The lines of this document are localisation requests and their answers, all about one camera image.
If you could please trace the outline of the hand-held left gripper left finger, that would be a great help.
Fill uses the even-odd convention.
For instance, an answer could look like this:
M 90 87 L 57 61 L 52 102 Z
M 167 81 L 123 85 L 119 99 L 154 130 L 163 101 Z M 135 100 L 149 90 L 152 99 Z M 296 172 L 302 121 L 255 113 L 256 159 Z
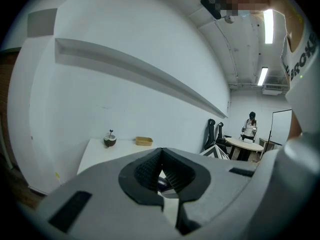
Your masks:
M 91 194 L 67 234 L 79 240 L 174 240 L 180 232 L 170 224 L 160 206 L 140 205 L 119 184 L 127 164 L 148 155 L 133 153 L 91 166 L 47 195 L 36 213 L 49 221 L 77 192 Z

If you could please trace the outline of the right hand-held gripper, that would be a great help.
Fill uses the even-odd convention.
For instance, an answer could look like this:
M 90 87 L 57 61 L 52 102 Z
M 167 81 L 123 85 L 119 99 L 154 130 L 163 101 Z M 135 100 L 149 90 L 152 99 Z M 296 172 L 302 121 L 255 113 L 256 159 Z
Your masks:
M 320 238 L 320 135 L 289 140 L 276 154 L 259 204 L 248 185 L 199 232 L 201 240 L 318 240 Z

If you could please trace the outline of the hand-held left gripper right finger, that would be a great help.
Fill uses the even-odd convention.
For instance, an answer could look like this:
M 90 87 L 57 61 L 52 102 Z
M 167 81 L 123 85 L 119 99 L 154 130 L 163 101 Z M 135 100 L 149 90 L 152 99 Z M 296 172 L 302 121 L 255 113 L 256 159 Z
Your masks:
M 258 164 L 224 160 L 170 148 L 170 152 L 206 168 L 210 183 L 195 201 L 182 206 L 192 224 L 199 225 L 190 236 L 246 236 L 248 226 L 258 206 L 250 204 L 246 192 Z

